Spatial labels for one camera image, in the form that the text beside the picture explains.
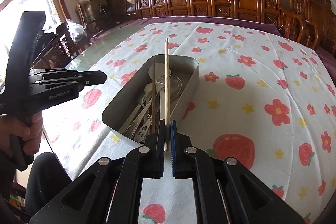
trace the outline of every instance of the metal container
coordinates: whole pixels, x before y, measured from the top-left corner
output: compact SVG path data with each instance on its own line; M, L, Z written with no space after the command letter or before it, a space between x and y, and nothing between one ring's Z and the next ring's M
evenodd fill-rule
M154 60L155 63L165 63L165 55L158 54L149 58L118 92L102 114L103 123L120 139L134 147L142 144L120 134L118 130L137 106L138 94L144 90L148 83L152 82L148 70ZM175 101L175 105L171 105L171 119L176 120L178 126L198 86L199 67L196 59L179 55L169 55L169 66L171 74L179 77L182 81L183 92L180 98Z

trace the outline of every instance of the human hand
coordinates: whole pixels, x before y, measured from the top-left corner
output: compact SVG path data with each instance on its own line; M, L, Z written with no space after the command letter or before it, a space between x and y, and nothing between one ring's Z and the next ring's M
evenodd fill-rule
M30 127L26 126L15 116L0 116L0 150L10 158L14 156L9 140L9 135L14 134L26 141L23 151L27 155L36 154L40 149L42 125L42 112L32 115Z

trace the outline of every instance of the finger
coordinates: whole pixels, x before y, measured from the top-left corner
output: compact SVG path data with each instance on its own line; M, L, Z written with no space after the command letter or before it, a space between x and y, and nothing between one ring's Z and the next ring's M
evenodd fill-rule
M0 128L2 134L14 134L24 137L30 134L30 128L12 115L0 116Z
M36 138L28 140L23 145L23 151L27 155L34 155L40 150L40 143L41 143L42 131L37 135Z
M28 136L22 137L22 140L27 141L34 139L41 132L43 126L43 118L39 119L37 122L30 126L30 134Z
M42 111L31 116L31 123L35 123L40 119L42 119Z

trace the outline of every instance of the purple cloth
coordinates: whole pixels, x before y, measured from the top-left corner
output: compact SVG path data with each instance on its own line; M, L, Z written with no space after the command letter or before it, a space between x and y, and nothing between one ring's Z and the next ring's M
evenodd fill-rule
M336 85L336 59L335 59L335 57L331 53L322 49L321 47L318 47L316 49L316 54L321 59L323 65L327 69L327 72L329 73L332 81Z
M124 26L137 26L144 24L148 25L152 23L164 23L164 22L203 22L203 23L233 25L238 27L250 28L257 31L268 32L281 37L281 34L279 33L277 27L273 24L265 24L232 18L202 17L202 16L174 16L174 17L154 17L154 18L136 19L122 22L113 29L118 29Z

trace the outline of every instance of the chopstick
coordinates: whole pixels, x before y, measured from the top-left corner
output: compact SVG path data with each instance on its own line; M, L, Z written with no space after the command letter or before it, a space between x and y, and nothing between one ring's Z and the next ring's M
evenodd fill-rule
M169 74L169 56L168 56L168 38L165 45L165 151L170 151L170 74Z
M151 133L150 134L154 134L155 133L155 95L156 95L156 84L155 84L155 60L153 61L153 82L152 82L152 128L151 128Z

